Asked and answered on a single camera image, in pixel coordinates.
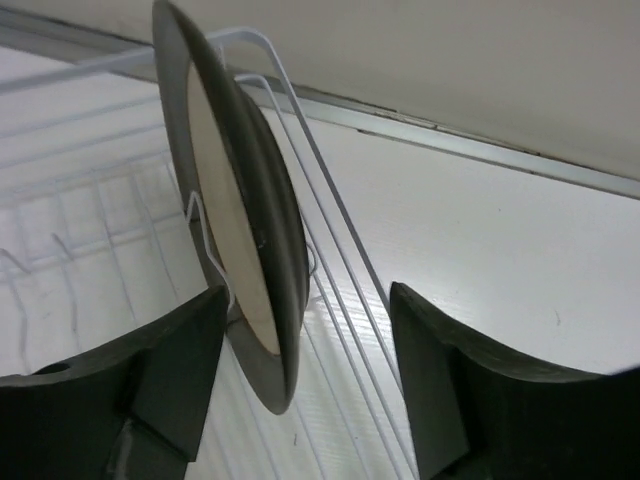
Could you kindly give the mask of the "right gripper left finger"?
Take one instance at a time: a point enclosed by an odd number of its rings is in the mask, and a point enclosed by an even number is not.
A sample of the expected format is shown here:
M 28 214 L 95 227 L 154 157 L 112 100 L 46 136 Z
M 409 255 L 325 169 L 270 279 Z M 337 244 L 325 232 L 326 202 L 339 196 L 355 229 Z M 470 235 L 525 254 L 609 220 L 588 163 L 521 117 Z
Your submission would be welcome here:
M 30 375 L 1 379 L 4 479 L 182 479 L 201 443 L 227 298 L 161 318 Z

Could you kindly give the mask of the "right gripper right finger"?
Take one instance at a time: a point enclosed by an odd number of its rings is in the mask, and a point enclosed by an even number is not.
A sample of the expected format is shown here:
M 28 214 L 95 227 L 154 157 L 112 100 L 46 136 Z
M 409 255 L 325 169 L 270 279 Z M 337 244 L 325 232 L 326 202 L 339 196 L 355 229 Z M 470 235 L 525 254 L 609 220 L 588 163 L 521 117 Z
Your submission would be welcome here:
M 635 479 L 639 371 L 598 374 L 508 347 L 403 283 L 390 321 L 423 479 Z

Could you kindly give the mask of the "dark rimmed cream plate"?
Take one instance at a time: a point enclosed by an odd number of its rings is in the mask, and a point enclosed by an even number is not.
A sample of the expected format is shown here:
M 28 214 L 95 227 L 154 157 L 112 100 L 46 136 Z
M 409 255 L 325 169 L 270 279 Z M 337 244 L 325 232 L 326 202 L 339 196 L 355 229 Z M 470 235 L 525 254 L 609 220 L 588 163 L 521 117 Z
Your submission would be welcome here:
M 208 283 L 228 288 L 226 333 L 261 403 L 292 401 L 310 266 L 297 197 L 271 127 L 179 7 L 157 1 L 152 36 L 181 197 L 197 195 L 194 243 Z

